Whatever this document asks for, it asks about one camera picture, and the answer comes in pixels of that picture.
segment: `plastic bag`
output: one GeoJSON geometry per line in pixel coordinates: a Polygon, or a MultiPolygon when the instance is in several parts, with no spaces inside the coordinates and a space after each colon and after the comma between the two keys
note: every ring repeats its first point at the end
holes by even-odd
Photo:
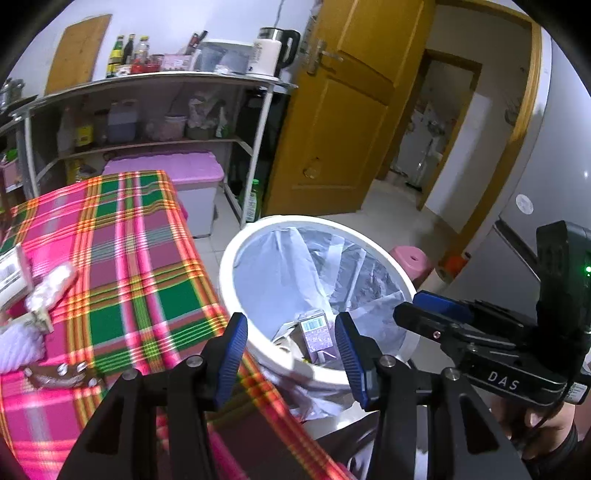
{"type": "MultiPolygon", "coordinates": [[[[256,237],[236,257],[234,287],[244,312],[269,340],[283,324],[314,309],[328,321],[349,311],[360,333],[373,337],[383,353],[395,355],[406,336],[392,318],[404,296],[386,267],[339,235],[290,227],[256,237]]],[[[343,368],[340,360],[325,366],[343,368]]],[[[267,377],[292,392],[303,420],[350,406],[342,392],[308,390],[275,373],[267,377]]]]}

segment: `white kettle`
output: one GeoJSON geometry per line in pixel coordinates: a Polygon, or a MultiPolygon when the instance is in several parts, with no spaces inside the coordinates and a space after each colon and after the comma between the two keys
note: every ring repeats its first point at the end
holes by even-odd
{"type": "Polygon", "coordinates": [[[282,68],[293,63],[299,43],[300,33],[296,30],[274,27],[260,29],[252,45],[246,74],[278,77],[282,68]]]}

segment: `bottle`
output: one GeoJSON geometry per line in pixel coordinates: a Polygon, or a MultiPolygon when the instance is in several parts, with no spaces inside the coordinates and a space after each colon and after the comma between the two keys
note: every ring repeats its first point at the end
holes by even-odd
{"type": "Polygon", "coordinates": [[[135,33],[129,34],[129,40],[123,50],[123,56],[121,57],[121,65],[129,65],[131,63],[131,58],[134,54],[134,40],[135,33]]]}
{"type": "Polygon", "coordinates": [[[138,46],[135,48],[134,63],[146,63],[149,50],[150,45],[148,44],[148,36],[144,35],[139,38],[138,46]]]}
{"type": "Polygon", "coordinates": [[[107,65],[107,78],[115,76],[117,65],[121,64],[121,58],[123,58],[123,35],[117,37],[115,46],[113,47],[113,50],[111,50],[109,64],[107,65]]]}
{"type": "Polygon", "coordinates": [[[197,50],[198,43],[199,35],[197,35],[197,32],[195,32],[191,37],[191,40],[189,40],[187,48],[185,48],[185,55],[193,55],[193,53],[195,53],[195,50],[197,50]]]}
{"type": "Polygon", "coordinates": [[[69,155],[74,152],[76,132],[72,109],[69,106],[64,108],[61,115],[60,129],[57,131],[57,153],[59,156],[69,155]]]}
{"type": "Polygon", "coordinates": [[[261,216],[261,191],[258,180],[253,179],[250,198],[246,201],[246,221],[256,222],[261,216]]]}
{"type": "Polygon", "coordinates": [[[76,115],[75,151],[83,152],[92,147],[93,130],[93,117],[86,111],[86,98],[83,97],[80,111],[78,111],[78,115],[76,115]]]}

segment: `person's hand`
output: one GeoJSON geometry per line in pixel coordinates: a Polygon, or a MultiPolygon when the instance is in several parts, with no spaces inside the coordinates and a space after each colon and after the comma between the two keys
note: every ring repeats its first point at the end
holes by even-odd
{"type": "MultiPolygon", "coordinates": [[[[574,407],[570,403],[564,403],[552,418],[546,420],[538,430],[537,435],[526,445],[522,455],[524,460],[530,460],[539,455],[550,453],[556,450],[566,440],[573,426],[574,407]]],[[[528,408],[524,414],[522,407],[497,396],[493,398],[491,411],[509,439],[517,433],[515,431],[516,429],[522,427],[522,425],[519,425],[520,422],[523,422],[523,426],[530,429],[537,425],[544,417],[543,411],[537,411],[531,408],[528,408]]]]}

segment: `wooden board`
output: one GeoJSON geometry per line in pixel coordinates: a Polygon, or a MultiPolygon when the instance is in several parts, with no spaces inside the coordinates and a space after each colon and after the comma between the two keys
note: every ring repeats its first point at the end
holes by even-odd
{"type": "Polygon", "coordinates": [[[47,78],[46,95],[92,80],[96,56],[110,21],[110,14],[101,15],[64,30],[47,78]]]}

